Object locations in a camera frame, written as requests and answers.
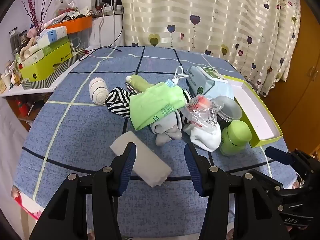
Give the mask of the wet wipes pack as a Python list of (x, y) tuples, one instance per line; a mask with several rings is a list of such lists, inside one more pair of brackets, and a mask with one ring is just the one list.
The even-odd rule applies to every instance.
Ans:
[(187, 74), (189, 86), (195, 95), (204, 95), (209, 100), (218, 96), (226, 96), (234, 100), (230, 83), (214, 68), (191, 66)]

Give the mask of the black white striped sock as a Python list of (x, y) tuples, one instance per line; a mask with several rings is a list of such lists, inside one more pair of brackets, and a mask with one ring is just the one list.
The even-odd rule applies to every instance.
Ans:
[(107, 109), (125, 119), (130, 118), (130, 97), (137, 95), (138, 92), (128, 85), (126, 89), (121, 87), (114, 88), (106, 98)]

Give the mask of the clear lidded dark jar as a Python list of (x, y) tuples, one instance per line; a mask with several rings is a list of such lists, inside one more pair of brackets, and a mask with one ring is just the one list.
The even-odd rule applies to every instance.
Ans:
[(218, 96), (215, 101), (222, 107), (217, 113), (219, 121), (232, 122), (234, 120), (240, 120), (242, 117), (242, 109), (237, 102), (222, 95)]

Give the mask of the heart pattern curtain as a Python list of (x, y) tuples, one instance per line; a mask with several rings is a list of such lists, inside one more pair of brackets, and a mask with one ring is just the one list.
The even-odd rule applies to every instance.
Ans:
[(218, 57), (267, 96), (289, 75), (300, 0), (121, 0), (127, 45)]

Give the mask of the white green long box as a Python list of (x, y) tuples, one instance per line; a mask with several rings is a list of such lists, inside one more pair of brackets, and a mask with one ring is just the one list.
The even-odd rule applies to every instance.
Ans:
[(24, 60), (22, 61), (22, 67), (29, 67), (32, 64), (37, 63), (42, 58), (44, 58), (45, 56), (47, 56), (48, 54), (50, 54), (51, 52), (68, 42), (69, 38), (65, 36), (43, 48), (40, 48), (38, 44), (35, 44), (34, 46), (24, 51)]

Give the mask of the light green cloth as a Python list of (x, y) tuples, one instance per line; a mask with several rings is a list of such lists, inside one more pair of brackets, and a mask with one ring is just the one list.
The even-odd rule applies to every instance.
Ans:
[(160, 82), (142, 93), (130, 96), (130, 119), (134, 129), (139, 131), (185, 104), (181, 87), (169, 87), (166, 83)]

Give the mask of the white bandage cloth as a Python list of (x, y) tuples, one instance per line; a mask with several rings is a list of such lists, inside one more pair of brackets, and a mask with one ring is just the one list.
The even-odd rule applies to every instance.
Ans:
[(89, 95), (95, 105), (104, 105), (109, 95), (106, 82), (100, 77), (92, 79), (89, 83)]

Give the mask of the white mint sock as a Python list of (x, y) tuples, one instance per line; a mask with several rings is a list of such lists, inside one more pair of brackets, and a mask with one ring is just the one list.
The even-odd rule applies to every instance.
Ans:
[(214, 152), (221, 143), (220, 125), (210, 126), (209, 131), (205, 131), (195, 124), (186, 124), (183, 131), (190, 137), (190, 141), (208, 152)]

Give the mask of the grey sock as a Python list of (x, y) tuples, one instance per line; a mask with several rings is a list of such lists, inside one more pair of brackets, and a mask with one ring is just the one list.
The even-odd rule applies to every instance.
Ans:
[(155, 144), (163, 146), (171, 140), (182, 139), (182, 120), (178, 111), (171, 112), (150, 125), (151, 131), (156, 135)]

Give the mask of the white towel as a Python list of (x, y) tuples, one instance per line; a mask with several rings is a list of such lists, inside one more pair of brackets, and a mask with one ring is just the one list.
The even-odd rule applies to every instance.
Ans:
[(161, 186), (171, 174), (171, 167), (153, 153), (133, 132), (126, 132), (118, 137), (111, 144), (110, 149), (117, 156), (122, 155), (129, 142), (136, 146), (133, 171), (150, 187)]

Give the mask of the lime green cardboard box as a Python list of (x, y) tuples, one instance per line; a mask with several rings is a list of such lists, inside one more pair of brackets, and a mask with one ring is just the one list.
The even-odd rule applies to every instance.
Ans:
[(40, 81), (52, 74), (59, 64), (64, 63), (72, 57), (70, 42), (60, 46), (40, 61), (20, 70), (24, 80)]

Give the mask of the striped tray box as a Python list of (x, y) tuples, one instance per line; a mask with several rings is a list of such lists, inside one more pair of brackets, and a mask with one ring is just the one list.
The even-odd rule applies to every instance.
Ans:
[(62, 64), (59, 64), (56, 70), (50, 74), (46, 79), (40, 81), (27, 81), (23, 80), (23, 89), (44, 89), (49, 88), (55, 80), (60, 77), (67, 69), (71, 67), (76, 61), (84, 56), (84, 49), (74, 49), (73, 56)]

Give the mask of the wooden wardrobe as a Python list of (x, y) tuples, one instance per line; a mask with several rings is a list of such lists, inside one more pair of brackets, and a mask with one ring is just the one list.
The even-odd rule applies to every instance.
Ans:
[(301, 22), (287, 81), (279, 81), (264, 103), (279, 124), (289, 150), (319, 150), (319, 22), (300, 0)]

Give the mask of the clear plastic bag with items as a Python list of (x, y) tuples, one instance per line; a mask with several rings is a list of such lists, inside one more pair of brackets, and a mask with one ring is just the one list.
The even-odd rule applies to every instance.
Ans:
[(215, 99), (209, 100), (204, 95), (197, 95), (181, 108), (181, 112), (190, 122), (202, 129), (217, 126), (217, 114), (223, 108), (223, 103)]

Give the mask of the green towel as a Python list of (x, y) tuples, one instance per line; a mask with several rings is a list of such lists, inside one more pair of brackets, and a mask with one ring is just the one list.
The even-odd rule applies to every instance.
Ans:
[(153, 84), (148, 83), (143, 77), (133, 74), (125, 77), (126, 88), (133, 94), (138, 94), (152, 87)]

